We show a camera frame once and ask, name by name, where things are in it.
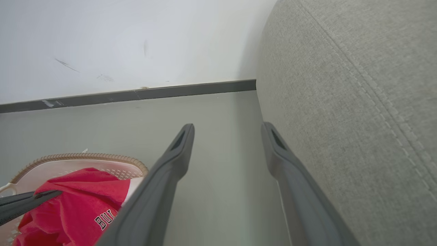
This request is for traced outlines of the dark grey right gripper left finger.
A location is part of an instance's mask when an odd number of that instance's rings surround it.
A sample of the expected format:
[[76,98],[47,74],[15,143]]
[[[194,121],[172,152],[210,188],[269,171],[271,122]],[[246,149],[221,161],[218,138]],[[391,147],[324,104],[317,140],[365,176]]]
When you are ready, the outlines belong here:
[[195,126],[185,124],[97,246],[162,246],[178,182],[187,173]]

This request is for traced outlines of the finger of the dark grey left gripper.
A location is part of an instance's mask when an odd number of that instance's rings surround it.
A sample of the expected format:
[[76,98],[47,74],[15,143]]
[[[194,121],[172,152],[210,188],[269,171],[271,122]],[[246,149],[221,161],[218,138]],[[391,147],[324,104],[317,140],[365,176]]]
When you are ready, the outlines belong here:
[[50,190],[41,193],[27,192],[0,198],[0,226],[61,194],[62,191]]

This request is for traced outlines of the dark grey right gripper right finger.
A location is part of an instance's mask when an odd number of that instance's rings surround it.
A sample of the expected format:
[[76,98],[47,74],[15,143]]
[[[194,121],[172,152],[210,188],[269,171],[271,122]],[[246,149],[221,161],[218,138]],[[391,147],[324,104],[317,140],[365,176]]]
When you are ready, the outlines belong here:
[[345,221],[274,125],[262,123],[261,135],[267,168],[280,191],[291,244],[359,246]]

